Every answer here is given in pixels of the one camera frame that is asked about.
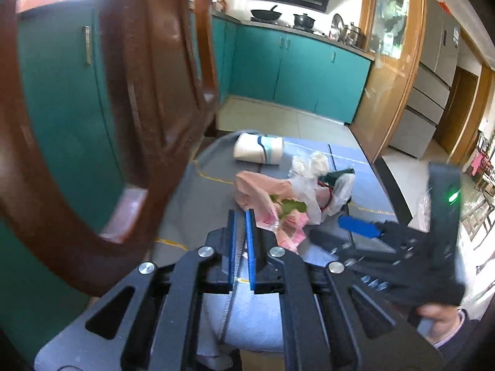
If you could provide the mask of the person's right hand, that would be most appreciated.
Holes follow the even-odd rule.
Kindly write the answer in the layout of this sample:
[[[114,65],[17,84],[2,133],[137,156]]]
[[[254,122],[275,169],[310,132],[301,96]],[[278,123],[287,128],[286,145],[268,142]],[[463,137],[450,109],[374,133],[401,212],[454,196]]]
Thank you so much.
[[[456,306],[430,303],[418,307],[416,312],[422,318],[432,320],[433,324],[427,332],[426,338],[434,345],[452,338],[464,321],[462,312]]]

